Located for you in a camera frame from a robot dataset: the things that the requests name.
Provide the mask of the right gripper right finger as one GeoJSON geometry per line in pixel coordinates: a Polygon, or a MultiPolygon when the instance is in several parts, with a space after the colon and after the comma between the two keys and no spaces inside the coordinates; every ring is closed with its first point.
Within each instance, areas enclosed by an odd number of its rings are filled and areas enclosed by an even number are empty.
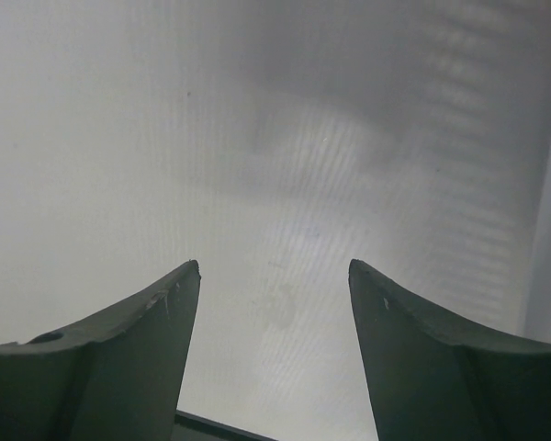
{"type": "Polygon", "coordinates": [[[348,282],[382,440],[551,440],[551,344],[435,304],[360,260],[348,282]]]}

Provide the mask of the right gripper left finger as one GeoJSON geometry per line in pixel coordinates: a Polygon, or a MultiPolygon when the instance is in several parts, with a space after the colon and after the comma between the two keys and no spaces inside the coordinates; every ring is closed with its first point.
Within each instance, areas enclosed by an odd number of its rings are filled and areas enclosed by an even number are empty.
{"type": "Polygon", "coordinates": [[[200,290],[190,260],[24,344],[0,345],[0,440],[167,440],[200,290]]]}

